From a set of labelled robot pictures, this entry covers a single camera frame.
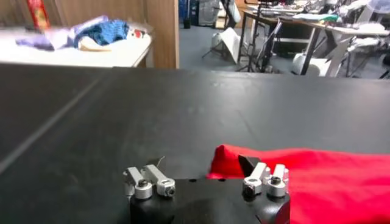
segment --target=blue cloth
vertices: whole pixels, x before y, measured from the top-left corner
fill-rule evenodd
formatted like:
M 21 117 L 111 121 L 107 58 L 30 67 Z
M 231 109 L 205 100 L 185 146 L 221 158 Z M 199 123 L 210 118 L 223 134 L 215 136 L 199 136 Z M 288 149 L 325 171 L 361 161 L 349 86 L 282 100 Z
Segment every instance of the blue cloth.
M 88 27 L 76 35 L 74 47 L 77 48 L 83 37 L 90 37 L 97 44 L 104 46 L 118 40 L 125 40 L 129 25 L 123 20 L 114 19 Z

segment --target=black tabletop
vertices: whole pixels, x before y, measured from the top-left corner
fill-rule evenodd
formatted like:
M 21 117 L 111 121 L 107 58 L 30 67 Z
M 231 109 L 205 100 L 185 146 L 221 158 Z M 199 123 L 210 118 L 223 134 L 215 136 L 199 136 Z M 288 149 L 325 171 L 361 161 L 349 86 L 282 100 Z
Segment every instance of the black tabletop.
M 39 75 L 43 83 L 63 75 L 72 80 L 64 81 L 68 86 L 103 76 L 0 175 L 4 223 L 119 222 L 126 213 L 125 167 L 165 156 L 167 176 L 200 177 L 207 173 L 215 147 L 224 143 L 258 150 L 390 152 L 387 81 L 129 68 L 0 69 L 2 86 L 26 83 L 28 74 Z M 24 75 L 12 81 L 15 74 Z M 33 85 L 39 84 L 24 85 L 21 103 L 34 95 Z M 52 112 L 45 108 L 54 102 L 46 96 L 41 101 L 47 103 L 36 99 L 32 104 L 44 114 Z M 13 110 L 15 119 L 35 120 L 30 110 Z

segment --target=white table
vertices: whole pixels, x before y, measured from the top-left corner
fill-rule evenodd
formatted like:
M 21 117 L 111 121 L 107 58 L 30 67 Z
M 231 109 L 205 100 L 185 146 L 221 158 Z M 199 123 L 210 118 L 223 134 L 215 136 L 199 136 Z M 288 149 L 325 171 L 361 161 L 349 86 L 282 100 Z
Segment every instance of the white table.
M 38 35 L 22 28 L 0 30 L 0 63 L 19 63 L 33 65 L 62 65 L 111 68 L 136 67 L 148 53 L 152 38 L 128 36 L 110 44 L 109 52 L 86 52 L 68 47 L 56 51 L 43 51 L 33 47 L 18 46 L 16 38 Z

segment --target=screw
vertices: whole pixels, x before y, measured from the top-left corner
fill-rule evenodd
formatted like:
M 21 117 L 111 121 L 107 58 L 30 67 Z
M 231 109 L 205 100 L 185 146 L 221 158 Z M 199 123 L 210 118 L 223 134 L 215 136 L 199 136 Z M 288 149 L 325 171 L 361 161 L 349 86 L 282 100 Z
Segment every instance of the screw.
M 279 178 L 279 177 L 272 177 L 271 178 L 271 184 L 272 185 L 277 185 L 277 184 L 280 184 L 282 180 Z
M 255 190 L 252 186 L 246 186 L 244 188 L 244 195 L 247 197 L 254 197 L 255 196 Z
M 138 181 L 139 187 L 146 187 L 147 184 L 148 184 L 148 182 L 147 182 L 147 180 L 145 180 L 145 179 L 140 179 L 140 180 Z
M 173 197 L 173 195 L 175 195 L 175 188 L 174 187 L 167 187 L 165 189 L 165 195 L 167 197 Z

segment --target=red cloth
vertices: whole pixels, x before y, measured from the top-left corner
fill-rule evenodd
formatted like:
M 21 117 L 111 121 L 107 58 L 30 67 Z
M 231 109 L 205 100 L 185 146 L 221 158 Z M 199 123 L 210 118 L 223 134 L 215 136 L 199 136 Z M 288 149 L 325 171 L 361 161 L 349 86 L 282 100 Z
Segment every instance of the red cloth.
M 221 145 L 209 178 L 242 178 L 238 155 L 289 169 L 291 223 L 390 223 L 390 155 Z

